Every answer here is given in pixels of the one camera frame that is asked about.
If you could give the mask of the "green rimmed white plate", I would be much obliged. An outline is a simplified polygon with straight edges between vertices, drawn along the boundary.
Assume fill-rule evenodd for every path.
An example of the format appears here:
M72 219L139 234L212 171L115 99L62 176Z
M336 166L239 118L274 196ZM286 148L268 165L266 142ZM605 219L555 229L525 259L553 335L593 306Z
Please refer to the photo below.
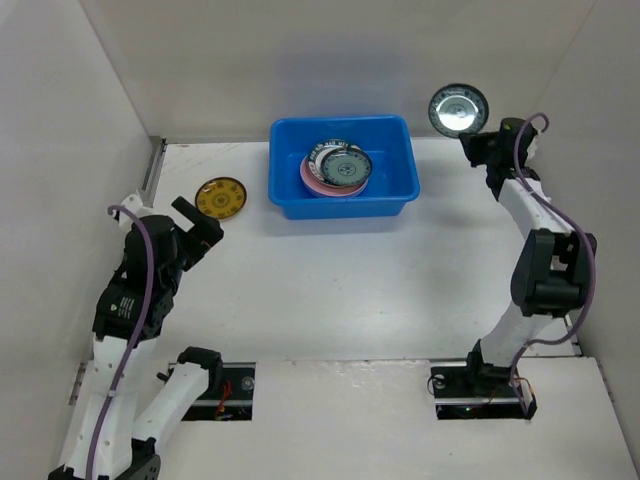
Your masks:
M361 148L355 144L346 142L340 139L329 139L322 142L317 143L309 155L306 157L307 167L311 174L321 183L328 185L331 188L346 188L352 187L356 185L361 185L366 182L366 178L357 178L355 183L349 184L339 184L335 183L330 179L327 179L321 171L321 165L323 159L329 155L334 150L351 148L358 151L361 151Z

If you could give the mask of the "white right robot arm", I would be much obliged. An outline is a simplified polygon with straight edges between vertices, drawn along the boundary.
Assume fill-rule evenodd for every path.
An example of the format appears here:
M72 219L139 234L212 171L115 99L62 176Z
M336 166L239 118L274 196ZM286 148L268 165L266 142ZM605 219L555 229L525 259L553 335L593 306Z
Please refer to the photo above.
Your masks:
M510 384L519 359L540 343L540 332L553 320L576 311L573 327L579 329L595 294L595 236L551 203L526 165L539 135L532 119L507 117L496 132L460 137L467 159L485 167L488 188L524 239L510 281L511 302L467 356L463 381L477 395Z

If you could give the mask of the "blue floral small plate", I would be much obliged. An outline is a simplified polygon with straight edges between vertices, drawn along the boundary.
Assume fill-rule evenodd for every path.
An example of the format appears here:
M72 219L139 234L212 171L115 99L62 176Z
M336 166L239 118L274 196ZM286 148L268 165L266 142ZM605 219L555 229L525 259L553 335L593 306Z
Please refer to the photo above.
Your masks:
M373 170L371 158L354 148L331 150L321 161L320 171L331 184L339 187L356 186L364 183Z

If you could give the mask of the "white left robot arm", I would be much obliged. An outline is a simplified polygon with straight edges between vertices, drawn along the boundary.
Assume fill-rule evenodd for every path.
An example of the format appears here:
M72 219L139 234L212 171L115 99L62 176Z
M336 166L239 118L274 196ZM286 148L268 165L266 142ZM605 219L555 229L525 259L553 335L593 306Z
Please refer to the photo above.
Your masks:
M174 306L181 277L224 236L217 219L183 197L173 208L187 230L130 195L108 213L125 230L123 257L96 304L88 401L69 458L52 479L155 479L161 450L192 404L225 381L219 352L185 349L142 414L142 380Z

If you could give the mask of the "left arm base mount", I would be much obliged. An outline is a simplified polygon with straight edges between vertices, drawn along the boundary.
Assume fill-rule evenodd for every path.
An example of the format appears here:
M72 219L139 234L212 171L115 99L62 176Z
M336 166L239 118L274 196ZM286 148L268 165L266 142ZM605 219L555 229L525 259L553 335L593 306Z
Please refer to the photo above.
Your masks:
M183 420L250 421L255 376L255 363L225 363L219 387L202 394L189 408Z

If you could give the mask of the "pink plastic plate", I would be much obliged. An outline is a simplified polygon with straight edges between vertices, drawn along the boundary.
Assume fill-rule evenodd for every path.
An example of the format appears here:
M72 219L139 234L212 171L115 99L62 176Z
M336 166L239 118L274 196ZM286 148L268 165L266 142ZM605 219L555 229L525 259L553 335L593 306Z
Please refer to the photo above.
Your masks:
M307 190L319 198L350 198L359 195L368 185L369 181L350 187L328 186L320 182L310 171L307 160L300 165L300 176Z

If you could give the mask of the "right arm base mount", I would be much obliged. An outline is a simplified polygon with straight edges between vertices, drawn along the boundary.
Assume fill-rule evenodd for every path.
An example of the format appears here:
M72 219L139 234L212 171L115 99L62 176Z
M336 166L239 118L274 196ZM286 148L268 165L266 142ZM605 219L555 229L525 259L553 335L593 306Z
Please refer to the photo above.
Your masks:
M432 362L427 389L438 420L531 420L537 413L528 380L511 369L471 366L466 360Z

